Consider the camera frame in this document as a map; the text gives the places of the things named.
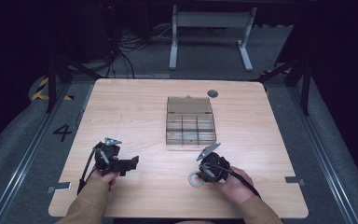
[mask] forearm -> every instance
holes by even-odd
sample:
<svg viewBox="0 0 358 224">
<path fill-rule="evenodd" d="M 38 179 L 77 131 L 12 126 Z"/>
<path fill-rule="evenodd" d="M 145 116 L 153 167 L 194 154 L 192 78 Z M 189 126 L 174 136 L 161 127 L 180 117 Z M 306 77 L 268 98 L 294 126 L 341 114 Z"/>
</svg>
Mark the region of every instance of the forearm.
<svg viewBox="0 0 358 224">
<path fill-rule="evenodd" d="M 282 223 L 278 215 L 257 196 L 241 204 L 241 213 L 246 224 Z"/>
<path fill-rule="evenodd" d="M 102 223 L 108 190 L 106 182 L 91 179 L 72 202 L 66 217 L 57 223 Z"/>
</svg>

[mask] black cable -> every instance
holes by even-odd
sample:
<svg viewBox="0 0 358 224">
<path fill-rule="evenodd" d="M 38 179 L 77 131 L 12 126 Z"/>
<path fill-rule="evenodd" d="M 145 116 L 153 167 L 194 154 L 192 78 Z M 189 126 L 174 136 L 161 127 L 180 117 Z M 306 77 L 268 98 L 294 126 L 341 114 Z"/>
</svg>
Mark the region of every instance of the black cable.
<svg viewBox="0 0 358 224">
<path fill-rule="evenodd" d="M 100 71 L 104 70 L 104 68 L 108 67 L 114 60 L 115 60 L 114 57 L 108 57 L 107 59 L 105 59 L 104 64 L 89 68 L 89 70 L 91 70 L 93 72 L 100 72 Z M 69 71 L 71 71 L 72 74 L 83 74 L 83 72 L 81 72 L 77 69 L 71 69 L 71 68 L 68 68 L 68 69 L 69 69 Z"/>
<path fill-rule="evenodd" d="M 127 67 L 126 60 L 125 60 L 123 57 L 120 57 L 120 59 L 123 60 L 124 66 L 127 68 L 126 78 L 128 78 L 128 77 L 129 77 L 130 69 L 129 69 L 129 67 Z"/>
<path fill-rule="evenodd" d="M 131 67 L 131 71 L 132 71 L 132 79 L 135 79 L 135 74 L 133 72 L 133 67 L 132 67 L 132 63 L 131 63 L 130 59 L 127 58 L 127 56 L 125 54 L 123 54 L 123 53 L 120 53 L 120 55 L 123 56 L 127 60 L 127 62 L 129 62 L 130 67 Z"/>
<path fill-rule="evenodd" d="M 107 72 L 106 72 L 106 74 L 105 74 L 105 77 L 107 77 L 107 75 L 109 75 L 109 71 L 110 71 L 110 64 L 109 64 L 109 66 L 107 67 Z"/>
<path fill-rule="evenodd" d="M 246 187 L 248 188 L 249 190 L 252 191 L 252 193 L 256 196 L 258 196 L 259 198 L 261 198 L 260 194 L 258 193 L 258 191 L 255 189 L 255 187 L 253 185 L 251 185 L 251 183 L 249 183 L 245 178 L 243 178 L 243 176 L 235 173 L 233 170 L 231 170 L 231 168 L 229 169 L 226 169 L 226 168 L 223 168 L 221 166 L 217 166 L 217 165 L 211 165 L 211 164 L 208 164 L 212 167 L 216 167 L 216 168 L 219 168 L 221 170 L 224 170 L 226 172 L 228 172 L 229 174 L 231 174 L 232 176 L 236 177 L 237 179 L 240 180 L 240 182 Z"/>
<path fill-rule="evenodd" d="M 86 110 L 83 109 L 76 117 L 76 120 L 75 120 L 75 125 L 76 125 L 76 128 L 79 129 L 79 125 L 77 124 L 77 120 L 80 118 L 80 115 L 82 115 Z"/>
<path fill-rule="evenodd" d="M 86 177 L 86 172 L 89 169 L 90 162 L 91 162 L 91 159 L 92 159 L 92 156 L 94 155 L 94 153 L 95 153 L 95 148 L 93 148 L 91 151 L 91 154 L 89 154 L 89 159 L 87 160 L 86 166 L 84 167 L 83 175 L 79 179 L 79 187 L 77 189 L 77 195 L 86 186 L 86 180 L 84 179 L 84 177 Z"/>
<path fill-rule="evenodd" d="M 150 38 L 147 42 L 145 42 L 140 36 L 131 37 L 131 36 L 127 36 L 130 33 L 126 33 L 126 34 L 123 34 L 119 45 L 122 48 L 122 52 L 132 52 L 135 49 L 142 50 L 154 43 L 158 43 L 159 41 L 167 38 L 166 35 L 169 33 L 168 31 L 170 31 L 171 29 L 172 29 L 172 27 L 169 27 L 169 28 L 164 29 L 162 32 L 160 31 L 157 35 L 150 36 Z"/>
</svg>

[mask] yellow tape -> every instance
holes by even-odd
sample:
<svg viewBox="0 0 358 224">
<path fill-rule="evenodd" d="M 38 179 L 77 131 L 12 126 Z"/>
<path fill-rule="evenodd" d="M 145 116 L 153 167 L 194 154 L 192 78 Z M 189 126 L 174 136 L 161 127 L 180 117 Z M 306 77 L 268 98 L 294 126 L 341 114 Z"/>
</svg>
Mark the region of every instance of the yellow tape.
<svg viewBox="0 0 358 224">
<path fill-rule="evenodd" d="M 43 80 L 40 82 L 39 87 L 37 88 L 34 96 L 32 97 L 33 100 L 48 100 L 48 95 L 42 95 L 43 89 L 45 89 L 46 84 L 48 84 L 48 77 L 45 76 Z M 74 100 L 75 96 L 67 95 L 63 100 Z"/>
</svg>

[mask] metal bracket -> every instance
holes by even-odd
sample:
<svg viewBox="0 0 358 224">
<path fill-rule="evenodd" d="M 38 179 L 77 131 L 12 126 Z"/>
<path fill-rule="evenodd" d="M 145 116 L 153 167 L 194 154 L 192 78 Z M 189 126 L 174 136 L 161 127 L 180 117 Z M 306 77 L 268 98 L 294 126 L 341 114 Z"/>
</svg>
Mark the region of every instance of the metal bracket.
<svg viewBox="0 0 358 224">
<path fill-rule="evenodd" d="M 286 176 L 284 178 L 286 180 L 286 183 L 288 184 L 295 184 L 298 183 L 299 186 L 307 185 L 304 179 L 299 179 L 296 176 Z"/>
<path fill-rule="evenodd" d="M 110 137 L 105 137 L 104 140 L 105 140 L 105 144 L 106 144 L 107 146 L 112 146 L 112 145 L 117 145 L 117 144 L 123 143 L 123 142 L 121 142 L 121 141 L 118 141 L 118 140 L 113 139 L 113 138 L 110 138 Z"/>
<path fill-rule="evenodd" d="M 46 193 L 52 193 L 55 190 L 68 190 L 72 188 L 72 182 L 57 183 L 55 186 L 48 186 Z"/>
<path fill-rule="evenodd" d="M 213 145 L 207 146 L 205 149 L 203 149 L 200 153 L 200 155 L 196 158 L 196 161 L 200 161 L 207 157 L 211 152 L 213 152 L 215 149 L 220 147 L 221 143 L 215 143 Z"/>
</svg>

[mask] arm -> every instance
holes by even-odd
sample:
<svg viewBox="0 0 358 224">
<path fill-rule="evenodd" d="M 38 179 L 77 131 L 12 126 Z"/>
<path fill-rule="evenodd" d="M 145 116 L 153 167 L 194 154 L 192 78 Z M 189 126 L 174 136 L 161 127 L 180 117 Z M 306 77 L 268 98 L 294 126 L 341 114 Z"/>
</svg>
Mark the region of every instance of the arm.
<svg viewBox="0 0 358 224">
<path fill-rule="evenodd" d="M 101 176 L 95 170 L 89 177 L 87 185 L 72 202 L 66 217 L 57 223 L 102 223 L 107 206 L 107 193 L 113 189 L 118 173 Z"/>
<path fill-rule="evenodd" d="M 242 175 L 253 185 L 252 178 L 243 170 L 231 166 L 231 169 Z M 220 190 L 226 198 L 240 207 L 243 220 L 246 224 L 276 224 L 282 223 L 278 215 L 259 197 L 247 189 L 239 179 L 229 175 L 225 183 L 216 182 L 213 186 Z"/>
</svg>

